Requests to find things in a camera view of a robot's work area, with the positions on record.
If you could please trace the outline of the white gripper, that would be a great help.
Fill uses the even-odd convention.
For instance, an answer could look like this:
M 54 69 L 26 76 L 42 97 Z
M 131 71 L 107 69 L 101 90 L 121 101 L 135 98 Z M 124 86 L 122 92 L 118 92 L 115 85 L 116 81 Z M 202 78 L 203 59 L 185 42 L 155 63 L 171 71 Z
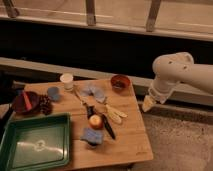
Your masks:
M 148 94 L 144 97 L 142 110 L 148 112 L 157 102 L 161 100 L 161 94 L 154 88 L 148 89 Z

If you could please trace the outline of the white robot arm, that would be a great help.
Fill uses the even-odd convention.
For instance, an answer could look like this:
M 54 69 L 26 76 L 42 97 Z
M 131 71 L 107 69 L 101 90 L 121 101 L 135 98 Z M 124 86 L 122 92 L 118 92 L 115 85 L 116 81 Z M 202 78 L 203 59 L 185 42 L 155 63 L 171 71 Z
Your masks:
M 180 82 L 213 94 L 213 65 L 195 64 L 188 52 L 157 57 L 152 64 L 155 78 L 144 97 L 142 110 L 149 111 L 157 102 L 164 104 Z

